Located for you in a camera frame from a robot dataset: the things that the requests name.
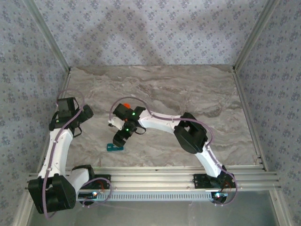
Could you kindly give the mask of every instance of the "enclosure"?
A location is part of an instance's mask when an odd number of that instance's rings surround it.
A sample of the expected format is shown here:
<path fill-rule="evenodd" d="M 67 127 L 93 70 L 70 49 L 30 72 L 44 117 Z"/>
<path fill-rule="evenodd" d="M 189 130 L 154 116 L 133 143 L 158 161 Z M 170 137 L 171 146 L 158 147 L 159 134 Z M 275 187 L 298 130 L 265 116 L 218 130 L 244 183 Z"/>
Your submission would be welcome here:
<path fill-rule="evenodd" d="M 1 8 L 1 225 L 301 223 L 299 1 L 4 0 Z M 71 142 L 66 174 L 91 164 L 111 175 L 114 191 L 103 206 L 77 204 L 46 221 L 25 188 L 46 156 L 62 89 L 71 90 L 60 98 L 80 103 L 79 90 L 94 112 Z M 236 200 L 215 206 L 211 190 L 195 188 L 204 168 L 173 134 L 147 129 L 108 152 L 117 132 L 108 114 L 121 97 L 207 124 L 213 153 L 236 177 Z"/>

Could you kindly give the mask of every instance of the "marble floor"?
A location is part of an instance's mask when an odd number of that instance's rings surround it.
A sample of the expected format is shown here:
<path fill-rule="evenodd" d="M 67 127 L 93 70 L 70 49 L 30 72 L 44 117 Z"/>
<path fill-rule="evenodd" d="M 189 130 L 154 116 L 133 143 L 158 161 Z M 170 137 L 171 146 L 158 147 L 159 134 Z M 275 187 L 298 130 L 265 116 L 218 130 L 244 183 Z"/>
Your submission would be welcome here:
<path fill-rule="evenodd" d="M 133 134 L 124 151 L 108 152 L 116 128 L 108 127 L 111 104 L 120 97 L 146 101 L 152 111 L 170 115 L 192 113 L 209 125 L 215 139 L 211 148 L 225 165 L 256 164 L 256 153 L 229 66 L 111 66 L 72 68 L 68 85 L 80 90 L 94 116 L 83 123 L 74 138 L 67 166 L 199 166 L 192 154 L 182 150 L 174 135 L 148 129 Z M 70 91 L 67 97 L 80 97 Z M 127 100 L 132 108 L 142 106 Z"/>

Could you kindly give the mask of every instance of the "wall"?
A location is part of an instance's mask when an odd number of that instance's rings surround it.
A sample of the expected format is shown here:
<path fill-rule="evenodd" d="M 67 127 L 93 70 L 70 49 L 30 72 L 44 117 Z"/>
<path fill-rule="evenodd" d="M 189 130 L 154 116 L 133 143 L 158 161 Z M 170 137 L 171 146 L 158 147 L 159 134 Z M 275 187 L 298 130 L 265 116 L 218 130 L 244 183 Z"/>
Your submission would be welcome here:
<path fill-rule="evenodd" d="M 269 169 L 301 225 L 301 2 L 283 0 L 240 71 Z"/>
<path fill-rule="evenodd" d="M 70 66 L 234 64 L 266 0 L 36 1 Z"/>
<path fill-rule="evenodd" d="M 21 0 L 0 1 L 0 225 L 37 168 L 65 71 Z"/>

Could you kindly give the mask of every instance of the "white cable tray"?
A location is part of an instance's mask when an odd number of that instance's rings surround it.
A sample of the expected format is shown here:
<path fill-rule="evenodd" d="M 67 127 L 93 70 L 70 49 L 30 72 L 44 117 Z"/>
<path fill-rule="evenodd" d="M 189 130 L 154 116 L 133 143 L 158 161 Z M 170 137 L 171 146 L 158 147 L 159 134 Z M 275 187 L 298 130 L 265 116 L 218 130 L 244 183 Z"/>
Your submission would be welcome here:
<path fill-rule="evenodd" d="M 103 201 L 108 193 L 98 194 L 95 201 Z M 210 192 L 117 192 L 109 201 L 209 201 Z"/>

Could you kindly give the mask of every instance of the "small blue block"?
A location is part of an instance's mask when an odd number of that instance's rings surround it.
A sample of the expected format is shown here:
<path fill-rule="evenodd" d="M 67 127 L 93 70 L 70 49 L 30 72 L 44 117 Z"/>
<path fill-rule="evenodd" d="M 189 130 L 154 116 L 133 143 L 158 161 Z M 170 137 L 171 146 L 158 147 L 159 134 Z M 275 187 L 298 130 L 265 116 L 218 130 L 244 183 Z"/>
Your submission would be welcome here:
<path fill-rule="evenodd" d="M 122 151 L 124 150 L 123 147 L 117 147 L 114 144 L 107 144 L 107 151 L 108 152 L 113 152 L 113 151 Z"/>

